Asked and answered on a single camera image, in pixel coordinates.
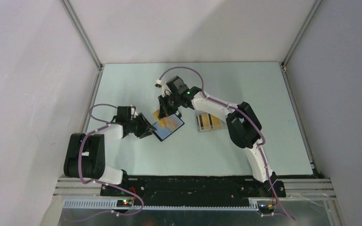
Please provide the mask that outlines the black card holder wallet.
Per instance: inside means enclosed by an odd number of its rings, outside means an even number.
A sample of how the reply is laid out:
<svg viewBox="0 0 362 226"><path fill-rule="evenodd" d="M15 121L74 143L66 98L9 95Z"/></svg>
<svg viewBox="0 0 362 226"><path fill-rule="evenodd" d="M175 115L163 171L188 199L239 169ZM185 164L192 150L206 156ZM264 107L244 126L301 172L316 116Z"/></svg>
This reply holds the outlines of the black card holder wallet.
<svg viewBox="0 0 362 226"><path fill-rule="evenodd" d="M157 137L160 142L166 140L171 136L175 131L181 128L185 122L181 120L177 115L173 114L165 118L167 123L164 127L160 127L157 122L153 124L153 127L156 129L153 131L153 134Z"/></svg>

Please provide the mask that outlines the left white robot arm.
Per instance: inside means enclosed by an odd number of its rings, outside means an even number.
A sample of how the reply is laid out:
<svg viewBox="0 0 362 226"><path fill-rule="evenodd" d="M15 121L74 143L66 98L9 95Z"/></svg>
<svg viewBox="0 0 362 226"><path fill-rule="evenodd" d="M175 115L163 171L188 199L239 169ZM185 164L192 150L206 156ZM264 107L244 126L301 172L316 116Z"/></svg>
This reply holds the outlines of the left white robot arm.
<svg viewBox="0 0 362 226"><path fill-rule="evenodd" d="M70 136L64 162L64 175L79 178L82 183L101 181L112 184L112 190L119 196L129 193L130 183L124 180L126 172L116 169L106 162L109 145L117 140L134 134L145 138L154 133L156 128L149 123L135 106L117 106L116 114L110 121L103 121L104 126L88 133L73 133Z"/></svg>

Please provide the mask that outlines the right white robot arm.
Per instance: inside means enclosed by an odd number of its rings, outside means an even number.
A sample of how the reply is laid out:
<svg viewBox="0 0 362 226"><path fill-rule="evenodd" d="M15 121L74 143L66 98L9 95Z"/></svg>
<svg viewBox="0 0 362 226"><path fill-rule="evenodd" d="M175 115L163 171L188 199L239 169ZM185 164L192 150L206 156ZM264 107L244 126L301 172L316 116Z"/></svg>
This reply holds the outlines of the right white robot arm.
<svg viewBox="0 0 362 226"><path fill-rule="evenodd" d="M167 82L157 80L156 87L162 92L158 96L157 121L178 113L180 107L215 116L226 123L231 141L245 151L253 177L257 180L257 194L267 197L274 191L274 184L271 182L273 170L262 148L265 144L262 126L248 103L225 102L205 93L202 88L189 88L179 76Z"/></svg>

